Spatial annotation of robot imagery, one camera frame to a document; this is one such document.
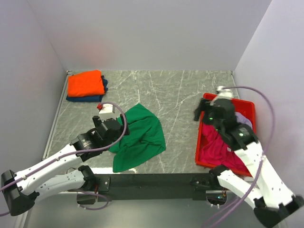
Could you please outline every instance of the metal bar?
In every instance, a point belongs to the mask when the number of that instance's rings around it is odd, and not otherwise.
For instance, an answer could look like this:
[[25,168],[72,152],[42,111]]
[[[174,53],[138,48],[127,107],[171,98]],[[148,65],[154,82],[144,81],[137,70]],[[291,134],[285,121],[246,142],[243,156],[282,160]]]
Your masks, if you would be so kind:
[[[210,185],[208,173],[96,174],[95,176],[98,192],[110,200],[206,200],[207,190],[222,189]],[[77,202],[90,204],[85,195],[78,195]]]
[[44,159],[46,159],[46,158],[48,157],[49,147],[50,147],[51,142],[53,141],[53,137],[54,137],[54,128],[55,128],[55,126],[56,126],[56,124],[57,124],[59,111],[60,111],[61,104],[62,104],[62,101],[63,101],[63,96],[64,96],[64,94],[65,94],[65,92],[66,92],[66,89],[67,89],[66,86],[67,86],[68,74],[69,74],[69,72],[67,71],[67,73],[66,73],[66,80],[65,80],[65,83],[64,83],[64,86],[63,86],[61,95],[60,95],[58,107],[57,107],[57,110],[56,110],[56,113],[55,113],[55,117],[54,117],[54,121],[53,121],[53,124],[52,124],[52,127],[51,127],[51,131],[50,131],[49,136],[48,136],[48,139],[47,139],[47,144],[46,144],[46,148],[45,148],[45,150],[44,150],[43,156],[42,156],[42,160],[44,160]]

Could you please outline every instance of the clothing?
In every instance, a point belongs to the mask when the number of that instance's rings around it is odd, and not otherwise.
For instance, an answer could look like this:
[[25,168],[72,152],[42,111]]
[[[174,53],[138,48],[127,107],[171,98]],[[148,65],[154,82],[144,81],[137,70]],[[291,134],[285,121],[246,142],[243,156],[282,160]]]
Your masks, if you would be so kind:
[[116,153],[113,172],[122,172],[136,167],[166,150],[165,137],[159,119],[141,104],[126,113],[130,135],[110,148]]
[[247,124],[252,129],[252,123],[250,120],[248,120],[245,116],[243,116],[241,113],[236,112],[237,116],[237,122],[241,124]]
[[[104,85],[104,92],[106,93],[108,91],[107,85],[108,85],[108,80],[105,79],[105,76],[101,76],[102,82]],[[94,95],[94,96],[82,96],[82,97],[70,97],[66,96],[67,101],[71,102],[101,102],[103,99],[104,95]]]
[[[248,124],[252,128],[252,123],[241,113],[236,113],[237,121],[242,124]],[[248,172],[248,169],[240,158],[224,143],[219,133],[212,125],[203,123],[202,135],[208,143],[203,146],[199,152],[199,161],[214,164],[225,165],[230,169]]]
[[69,97],[104,94],[105,89],[100,70],[87,71],[68,77],[67,95]]

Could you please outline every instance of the table surface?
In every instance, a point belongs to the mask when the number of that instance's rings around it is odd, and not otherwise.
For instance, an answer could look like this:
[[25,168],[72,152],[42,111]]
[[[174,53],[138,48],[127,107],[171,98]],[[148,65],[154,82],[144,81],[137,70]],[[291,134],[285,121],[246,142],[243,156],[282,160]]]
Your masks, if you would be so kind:
[[[69,71],[69,75],[79,72]],[[125,112],[141,103],[160,120],[166,151],[142,165],[123,173],[191,173],[207,172],[195,164],[199,122],[193,111],[204,93],[214,93],[217,86],[234,86],[231,71],[103,71],[109,81],[103,101],[118,104]],[[80,133],[94,127],[97,103],[73,103],[66,100],[67,85],[50,134],[43,159],[60,151]],[[100,173],[113,173],[113,157],[108,151],[84,162]]]

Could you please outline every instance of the folded clothes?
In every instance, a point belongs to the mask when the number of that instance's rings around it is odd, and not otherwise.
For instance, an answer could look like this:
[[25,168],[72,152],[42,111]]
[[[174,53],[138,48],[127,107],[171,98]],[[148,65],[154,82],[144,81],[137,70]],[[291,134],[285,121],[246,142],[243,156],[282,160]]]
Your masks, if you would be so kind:
[[[105,76],[101,76],[103,85],[104,85],[104,92],[106,93],[108,91],[107,85],[108,80],[105,79]],[[67,101],[71,102],[101,102],[104,95],[95,95],[95,96],[81,96],[81,97],[70,97],[66,96]]]
[[67,95],[69,97],[104,94],[105,89],[100,70],[87,71],[68,77]]
[[[252,123],[241,113],[236,113],[237,121],[247,124],[252,128]],[[208,143],[203,146],[199,152],[199,161],[214,164],[225,165],[230,169],[248,172],[248,169],[240,158],[224,143],[219,133],[213,125],[203,123],[202,135],[205,136]]]

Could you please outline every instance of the navy blue cloth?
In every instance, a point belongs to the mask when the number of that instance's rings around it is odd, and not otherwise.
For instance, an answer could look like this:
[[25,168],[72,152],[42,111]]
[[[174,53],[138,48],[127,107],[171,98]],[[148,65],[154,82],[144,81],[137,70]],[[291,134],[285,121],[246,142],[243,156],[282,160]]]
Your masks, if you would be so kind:
[[[104,92],[108,91],[107,85],[108,85],[108,80],[105,79],[105,76],[101,76],[104,84]],[[66,96],[67,101],[71,102],[101,102],[103,99],[104,95],[95,95],[95,96],[81,96],[81,97],[71,97],[71,96]]]

